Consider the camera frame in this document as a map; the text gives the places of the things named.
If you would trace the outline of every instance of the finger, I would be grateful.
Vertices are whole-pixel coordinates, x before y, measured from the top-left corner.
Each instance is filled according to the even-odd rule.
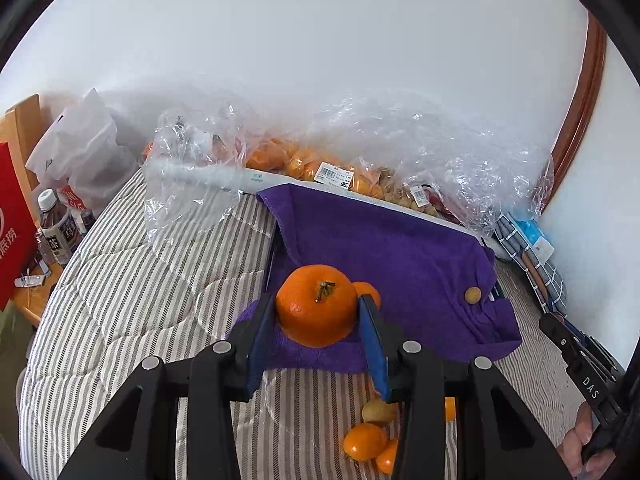
[[[588,444],[593,436],[591,408],[586,402],[583,402],[578,408],[578,415],[575,417],[575,433],[583,446]]]
[[[560,445],[562,447],[561,457],[572,476],[577,476],[582,470],[582,442],[575,433],[575,430],[569,430],[564,436],[564,440]]]
[[[603,452],[593,455],[587,462],[585,469],[592,473],[593,480],[597,480],[604,475],[615,458],[616,454],[613,450],[605,449]]]

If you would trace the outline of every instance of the white wall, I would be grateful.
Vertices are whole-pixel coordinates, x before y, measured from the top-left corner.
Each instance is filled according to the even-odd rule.
[[[591,123],[542,227],[572,320],[626,366],[640,333],[640,88],[607,49]]]
[[[551,146],[580,69],[577,0],[56,0],[0,74],[0,107],[92,87],[139,150],[187,84],[312,103],[426,92]]]

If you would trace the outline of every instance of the plastic bag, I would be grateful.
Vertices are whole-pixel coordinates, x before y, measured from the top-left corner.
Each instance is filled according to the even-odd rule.
[[[240,202],[247,139],[257,118],[235,97],[207,109],[172,108],[158,120],[143,166],[144,216],[149,242],[215,227]]]
[[[552,185],[548,148],[472,126],[418,94],[349,96],[316,114],[311,129],[333,153],[378,168],[385,200],[420,210],[411,188],[429,186],[483,235],[491,234],[501,212],[539,216]]]
[[[76,209],[97,216],[138,169],[136,158],[116,142],[118,129],[92,89],[65,108],[34,148],[25,166],[44,187]]]
[[[285,140],[283,146],[290,150],[284,167],[286,175],[311,182],[318,174],[320,165],[325,162],[353,173],[349,190],[384,199],[382,189],[378,186],[380,169],[361,156],[352,157],[332,131],[308,130],[295,140]]]

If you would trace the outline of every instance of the striped bedding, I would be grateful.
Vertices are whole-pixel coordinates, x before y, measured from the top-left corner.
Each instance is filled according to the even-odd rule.
[[[138,172],[83,241],[36,334],[20,402],[20,455],[35,479],[59,474],[92,421],[147,355],[195,355],[224,337],[260,293],[274,219],[251,195],[216,228],[187,226],[174,243],[145,243],[145,183]],[[538,331],[538,309],[513,266],[497,264],[524,343],[498,363],[554,443],[580,397],[559,352]],[[380,479],[348,460],[340,439],[371,398],[364,375],[266,372],[232,418],[243,479]],[[389,428],[392,436],[398,427]],[[447,478],[455,478],[455,424],[447,427]],[[186,404],[178,415],[176,475],[186,478]]]

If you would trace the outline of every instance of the white plastic bag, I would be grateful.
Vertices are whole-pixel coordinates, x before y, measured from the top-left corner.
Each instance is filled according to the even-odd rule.
[[[138,168],[116,142],[118,130],[95,88],[65,108],[40,139],[25,166],[63,202],[99,215]]]

